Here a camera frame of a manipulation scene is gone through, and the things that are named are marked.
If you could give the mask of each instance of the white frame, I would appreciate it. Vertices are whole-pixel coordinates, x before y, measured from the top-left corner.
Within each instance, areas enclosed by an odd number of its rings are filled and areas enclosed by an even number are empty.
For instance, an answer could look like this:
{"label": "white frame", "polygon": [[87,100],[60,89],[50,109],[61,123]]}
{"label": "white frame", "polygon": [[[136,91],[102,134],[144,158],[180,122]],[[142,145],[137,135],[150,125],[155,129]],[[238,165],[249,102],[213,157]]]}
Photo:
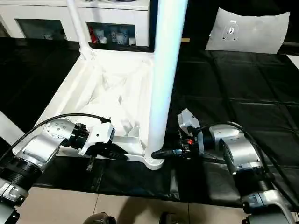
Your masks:
{"label": "white frame", "polygon": [[60,20],[68,41],[78,41],[67,7],[0,5],[3,26],[15,38],[26,38],[16,19]]}
{"label": "white frame", "polygon": [[87,22],[128,24],[135,26],[137,46],[149,46],[149,12],[137,10],[107,9],[107,8],[77,8],[83,25],[83,31],[91,42]]}

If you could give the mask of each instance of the red bottle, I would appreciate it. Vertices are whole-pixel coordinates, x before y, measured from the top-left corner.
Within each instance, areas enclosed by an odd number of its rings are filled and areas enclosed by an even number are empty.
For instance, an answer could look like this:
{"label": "red bottle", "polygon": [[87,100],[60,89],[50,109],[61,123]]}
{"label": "red bottle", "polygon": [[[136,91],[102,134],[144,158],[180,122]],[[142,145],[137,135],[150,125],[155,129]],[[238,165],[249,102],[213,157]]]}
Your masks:
{"label": "red bottle", "polygon": [[93,32],[93,28],[89,27],[89,34],[90,34],[90,38],[92,40],[92,43],[97,43],[98,39],[96,38],[94,32]]}

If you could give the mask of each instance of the black table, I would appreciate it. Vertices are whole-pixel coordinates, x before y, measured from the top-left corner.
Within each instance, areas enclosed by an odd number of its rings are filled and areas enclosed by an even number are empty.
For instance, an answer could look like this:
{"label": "black table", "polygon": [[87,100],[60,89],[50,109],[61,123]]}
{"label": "black table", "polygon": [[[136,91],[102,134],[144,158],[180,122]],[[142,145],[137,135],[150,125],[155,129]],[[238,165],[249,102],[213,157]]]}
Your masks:
{"label": "black table", "polygon": [[[0,43],[0,110],[27,131],[74,65],[78,44],[16,39]],[[165,144],[171,145],[177,114],[185,108],[201,124],[235,121],[272,148],[273,158],[299,193],[298,77],[298,69],[286,56],[181,46]],[[41,95],[44,100],[38,101]],[[0,146],[2,151],[8,148],[3,140]],[[96,160],[88,173],[87,163],[86,158],[57,157],[36,186],[241,206],[222,155],[213,150],[201,159],[165,161],[156,171],[138,162]]]}

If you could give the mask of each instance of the white fabric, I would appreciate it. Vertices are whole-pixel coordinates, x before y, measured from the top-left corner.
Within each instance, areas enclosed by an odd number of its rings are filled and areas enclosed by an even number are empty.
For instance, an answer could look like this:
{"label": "white fabric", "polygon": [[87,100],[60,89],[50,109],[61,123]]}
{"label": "white fabric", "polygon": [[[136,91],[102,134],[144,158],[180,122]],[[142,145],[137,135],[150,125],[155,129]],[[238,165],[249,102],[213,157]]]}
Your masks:
{"label": "white fabric", "polygon": [[241,16],[218,9],[206,50],[276,54],[288,29],[290,13]]}

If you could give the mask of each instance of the glass cabinet door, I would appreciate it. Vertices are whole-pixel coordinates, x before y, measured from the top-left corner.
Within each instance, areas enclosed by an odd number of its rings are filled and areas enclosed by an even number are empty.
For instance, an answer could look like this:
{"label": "glass cabinet door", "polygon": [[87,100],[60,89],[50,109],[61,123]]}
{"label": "glass cabinet door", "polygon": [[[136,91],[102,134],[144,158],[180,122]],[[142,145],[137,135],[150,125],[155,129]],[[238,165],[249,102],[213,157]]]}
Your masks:
{"label": "glass cabinet door", "polygon": [[87,22],[92,43],[136,45],[135,25]]}
{"label": "glass cabinet door", "polygon": [[67,40],[60,20],[15,19],[24,36],[31,39]]}

